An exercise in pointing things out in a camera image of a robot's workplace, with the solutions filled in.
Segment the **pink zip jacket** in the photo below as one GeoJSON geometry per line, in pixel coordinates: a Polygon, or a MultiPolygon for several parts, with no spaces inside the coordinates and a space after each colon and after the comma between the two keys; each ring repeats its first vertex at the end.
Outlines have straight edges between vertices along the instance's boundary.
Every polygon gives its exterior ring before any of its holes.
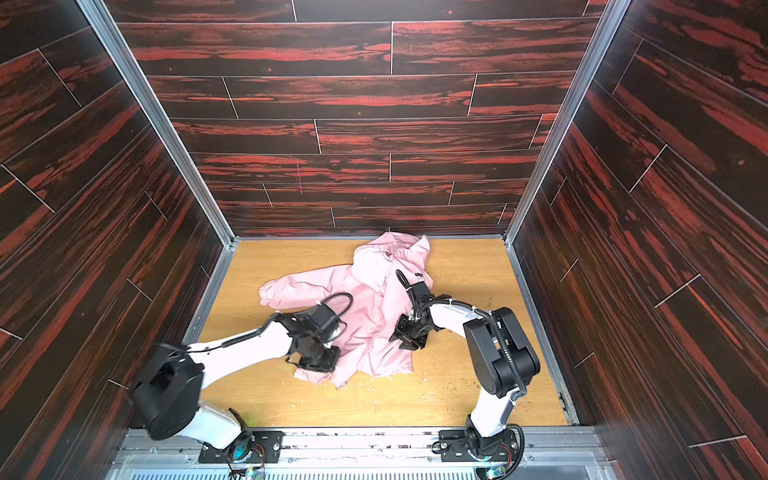
{"type": "Polygon", "coordinates": [[[262,285],[260,303],[274,310],[310,306],[338,292],[353,297],[342,316],[347,327],[333,341],[341,352],[334,371],[298,369],[295,377],[314,384],[328,380],[341,388],[358,372],[371,377],[410,374],[411,352],[390,339],[399,317],[412,309],[396,272],[402,271],[411,284],[423,281],[432,287],[426,272],[430,252],[425,236],[386,232],[358,247],[350,264],[289,274],[262,285]]]}

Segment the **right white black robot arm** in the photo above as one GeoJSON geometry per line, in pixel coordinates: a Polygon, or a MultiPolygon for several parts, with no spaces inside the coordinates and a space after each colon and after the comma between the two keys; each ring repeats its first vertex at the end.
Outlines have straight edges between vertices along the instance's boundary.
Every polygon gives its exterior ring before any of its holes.
{"type": "Polygon", "coordinates": [[[540,373],[540,361],[511,309],[489,312],[447,295],[416,303],[400,316],[390,339],[414,351],[426,345],[430,332],[441,330],[467,342],[481,393],[468,415],[466,434],[475,456],[488,456],[503,442],[511,412],[540,373]]]}

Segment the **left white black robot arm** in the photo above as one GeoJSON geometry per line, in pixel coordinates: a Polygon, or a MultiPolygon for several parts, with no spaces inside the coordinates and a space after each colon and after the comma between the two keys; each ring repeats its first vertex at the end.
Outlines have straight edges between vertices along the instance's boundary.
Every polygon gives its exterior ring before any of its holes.
{"type": "Polygon", "coordinates": [[[231,409],[201,400],[213,383],[258,363],[299,356],[304,370],[330,373],[340,357],[332,344],[341,315],[327,306],[275,313],[256,329],[186,346],[161,343],[138,374],[130,401],[150,438],[187,437],[218,450],[243,448],[249,428],[231,409]]]}

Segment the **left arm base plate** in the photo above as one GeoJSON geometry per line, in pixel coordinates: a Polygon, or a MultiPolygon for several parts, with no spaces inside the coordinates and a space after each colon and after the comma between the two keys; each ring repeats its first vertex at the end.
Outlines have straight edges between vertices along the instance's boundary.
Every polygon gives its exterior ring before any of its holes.
{"type": "Polygon", "coordinates": [[[232,466],[277,463],[283,439],[284,432],[279,430],[243,432],[223,450],[204,444],[198,462],[232,466]]]}

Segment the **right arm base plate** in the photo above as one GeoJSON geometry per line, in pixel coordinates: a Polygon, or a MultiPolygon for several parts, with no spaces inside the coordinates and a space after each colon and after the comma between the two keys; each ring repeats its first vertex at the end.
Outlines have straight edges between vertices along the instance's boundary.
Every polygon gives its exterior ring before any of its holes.
{"type": "Polygon", "coordinates": [[[521,443],[511,428],[491,437],[483,437],[470,428],[447,429],[438,432],[431,451],[443,462],[512,463],[520,456],[521,443]]]}

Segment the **aluminium front rail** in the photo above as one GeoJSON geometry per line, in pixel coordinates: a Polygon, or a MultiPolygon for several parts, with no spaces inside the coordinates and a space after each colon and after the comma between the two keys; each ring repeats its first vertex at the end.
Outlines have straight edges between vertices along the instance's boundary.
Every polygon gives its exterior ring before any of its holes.
{"type": "MultiPolygon", "coordinates": [[[[192,439],[154,441],[132,430],[110,479],[474,479],[512,463],[501,448],[480,462],[451,446],[445,427],[258,428],[266,453],[245,463],[192,439]]],[[[591,427],[527,427],[514,479],[617,479],[591,427]]]]}

